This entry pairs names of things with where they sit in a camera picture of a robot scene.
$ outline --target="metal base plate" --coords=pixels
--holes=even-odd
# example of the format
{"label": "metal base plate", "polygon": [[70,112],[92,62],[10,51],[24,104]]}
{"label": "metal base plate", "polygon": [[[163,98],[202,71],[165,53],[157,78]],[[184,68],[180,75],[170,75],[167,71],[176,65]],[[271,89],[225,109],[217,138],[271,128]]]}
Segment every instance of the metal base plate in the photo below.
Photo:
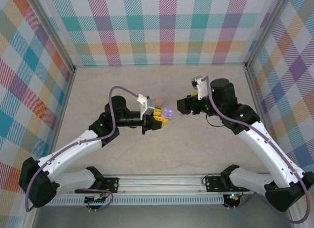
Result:
{"label": "metal base plate", "polygon": [[[106,178],[119,178],[119,189],[114,194],[112,205],[185,205],[185,204],[223,204],[224,195],[236,191],[207,192],[202,183],[203,174],[188,175],[104,175]],[[93,194],[59,195],[47,206],[86,205],[85,196]],[[94,205],[104,205],[110,201],[94,201]]]}

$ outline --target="metal frame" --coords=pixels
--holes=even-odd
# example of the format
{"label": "metal frame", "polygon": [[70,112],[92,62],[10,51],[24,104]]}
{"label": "metal frame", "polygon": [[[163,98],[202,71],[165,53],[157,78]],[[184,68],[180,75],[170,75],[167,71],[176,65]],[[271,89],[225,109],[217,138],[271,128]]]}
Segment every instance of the metal frame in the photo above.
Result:
{"label": "metal frame", "polygon": [[49,150],[48,154],[51,154],[52,152],[54,152],[55,146],[57,144],[57,140],[58,140],[59,133],[60,133],[60,130],[61,130],[61,125],[62,125],[62,121],[63,121],[63,118],[64,118],[65,110],[67,108],[67,105],[68,105],[68,102],[69,102],[69,98],[70,98],[70,94],[71,94],[71,90],[72,90],[72,87],[73,87],[75,75],[76,75],[75,72],[71,73],[71,76],[70,76],[70,79],[69,79],[70,80],[69,81],[69,87],[68,87],[67,93],[66,93],[65,98],[64,98],[64,102],[63,102],[63,106],[62,106],[62,109],[61,109],[60,117],[59,117],[59,120],[57,122],[57,126],[56,126],[56,129],[55,129],[55,134],[54,134],[54,137],[53,137],[53,140],[52,140],[52,144],[51,144],[51,147],[50,147],[50,150]]}
{"label": "metal frame", "polygon": [[265,24],[265,27],[263,29],[263,32],[261,33],[261,36],[259,37],[258,41],[256,42],[255,47],[253,48],[253,51],[248,58],[248,61],[246,63],[246,66],[248,67],[248,70],[250,70],[251,65],[255,61],[255,59],[258,57],[259,53],[261,52],[267,38],[273,31],[282,11],[286,7],[286,4],[289,2],[289,0],[278,0],[277,4],[275,5],[274,10],[272,11],[268,21]]}
{"label": "metal frame", "polygon": [[268,8],[271,6],[273,0],[265,0],[265,2],[263,3],[263,9],[260,11],[256,21],[255,21],[255,25],[253,26],[248,38],[247,38],[247,42],[246,42],[246,45],[245,45],[245,48],[244,50],[242,51],[242,54],[239,58],[239,62],[244,62],[245,61],[245,58],[247,56],[247,53],[249,52],[250,50],[250,47],[251,47],[251,44],[253,43],[254,39],[255,39],[255,36],[257,34],[257,32],[259,31],[260,29],[260,26],[268,12]]}
{"label": "metal frame", "polygon": [[50,13],[52,14],[56,24],[58,25],[59,29],[60,29],[60,33],[63,35],[63,38],[65,39],[65,42],[67,43],[67,45],[69,46],[72,55],[74,57],[74,60],[76,62],[76,65],[83,65],[82,60],[80,59],[80,56],[74,46],[74,43],[72,42],[72,39],[70,38],[69,33],[67,32],[67,29],[64,25],[64,23],[62,22],[62,19],[53,3],[53,0],[44,0],[47,7],[49,8]]}
{"label": "metal frame", "polygon": [[[104,175],[118,177],[118,192],[114,194],[112,205],[189,205],[223,204],[224,195],[242,192],[206,192],[202,179],[206,174],[166,174],[166,175]],[[46,206],[86,205],[85,196],[94,194],[67,194],[55,197]]]}
{"label": "metal frame", "polygon": [[251,96],[252,96],[253,103],[254,103],[255,109],[257,111],[257,114],[260,116],[262,123],[264,123],[264,125],[267,126],[267,121],[266,121],[265,116],[264,116],[263,111],[262,111],[263,110],[262,104],[260,103],[259,98],[257,96],[257,90],[256,90],[256,87],[254,85],[253,78],[252,78],[251,73],[249,72],[249,70],[247,69],[245,64],[243,64],[243,70],[244,70],[244,74],[245,74],[247,83],[249,85],[249,89],[251,92]]}
{"label": "metal frame", "polygon": [[65,61],[65,64],[67,65],[68,69],[70,69],[72,72],[75,71],[75,65],[72,62],[68,52],[66,51],[64,45],[62,44],[58,34],[56,33],[55,29],[53,28],[53,25],[49,19],[49,17],[46,15],[43,7],[41,6],[41,3],[39,0],[28,0],[29,4],[31,5],[32,9],[35,11],[36,15],[38,16],[41,24],[43,25],[44,29],[46,30],[48,36],[52,40],[53,44],[56,46],[58,52],[60,53],[62,59]]}

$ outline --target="black cable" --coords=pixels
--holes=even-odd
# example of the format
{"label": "black cable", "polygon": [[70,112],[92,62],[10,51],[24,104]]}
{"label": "black cable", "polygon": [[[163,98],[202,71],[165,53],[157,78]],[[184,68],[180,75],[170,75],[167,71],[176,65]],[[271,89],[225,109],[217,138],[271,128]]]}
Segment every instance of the black cable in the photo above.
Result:
{"label": "black cable", "polygon": [[224,126],[224,125],[216,126],[216,125],[211,124],[211,123],[208,121],[207,117],[208,117],[208,114],[206,114],[205,118],[206,118],[206,121],[207,121],[207,123],[208,123],[209,125],[211,125],[211,126],[213,126],[213,127],[222,127],[222,126]]}
{"label": "black cable", "polygon": [[202,178],[202,184],[205,185],[205,186],[206,186],[206,184],[204,183],[204,179],[205,179],[206,176],[204,176],[204,177]]}

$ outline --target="pink object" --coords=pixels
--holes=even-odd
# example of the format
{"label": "pink object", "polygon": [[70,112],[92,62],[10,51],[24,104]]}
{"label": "pink object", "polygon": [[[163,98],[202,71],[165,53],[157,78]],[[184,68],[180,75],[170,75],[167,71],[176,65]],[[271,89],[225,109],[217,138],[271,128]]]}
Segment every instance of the pink object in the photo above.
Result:
{"label": "pink object", "polygon": [[161,107],[163,105],[164,101],[162,98],[157,98],[155,99],[155,106],[156,107]]}

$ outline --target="white bracket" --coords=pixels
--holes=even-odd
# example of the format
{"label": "white bracket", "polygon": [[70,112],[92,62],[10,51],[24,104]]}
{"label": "white bracket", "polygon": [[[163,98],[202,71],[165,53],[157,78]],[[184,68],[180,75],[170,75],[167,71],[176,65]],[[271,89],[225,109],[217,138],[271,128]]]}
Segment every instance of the white bracket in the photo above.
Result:
{"label": "white bracket", "polygon": [[201,100],[203,97],[208,96],[206,81],[202,81],[203,76],[195,77],[191,80],[194,89],[198,90],[197,99]]}
{"label": "white bracket", "polygon": [[152,99],[143,96],[142,94],[138,95],[137,101],[141,104],[140,111],[141,111],[141,120],[143,120],[143,115],[147,114],[150,115],[153,113],[155,109],[155,103]]}

